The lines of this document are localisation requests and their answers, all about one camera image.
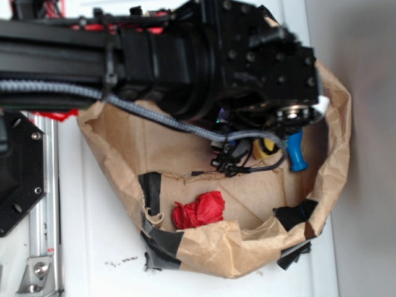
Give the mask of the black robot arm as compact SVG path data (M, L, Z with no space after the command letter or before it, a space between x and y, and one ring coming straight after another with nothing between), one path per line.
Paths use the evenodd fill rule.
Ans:
M265 7L188 1L154 15L3 20L1 78L93 87L197 121L223 109L250 127L322 117L311 48Z

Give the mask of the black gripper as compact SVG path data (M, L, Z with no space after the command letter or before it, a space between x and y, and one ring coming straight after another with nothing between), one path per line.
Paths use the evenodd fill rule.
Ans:
M319 121L314 51L286 27L271 26L264 8L214 1L222 57L218 102L234 123L251 127L305 126Z

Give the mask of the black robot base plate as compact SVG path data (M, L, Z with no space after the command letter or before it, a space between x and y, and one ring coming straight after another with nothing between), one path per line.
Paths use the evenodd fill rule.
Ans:
M1 116L1 237L46 193L45 133L21 112Z

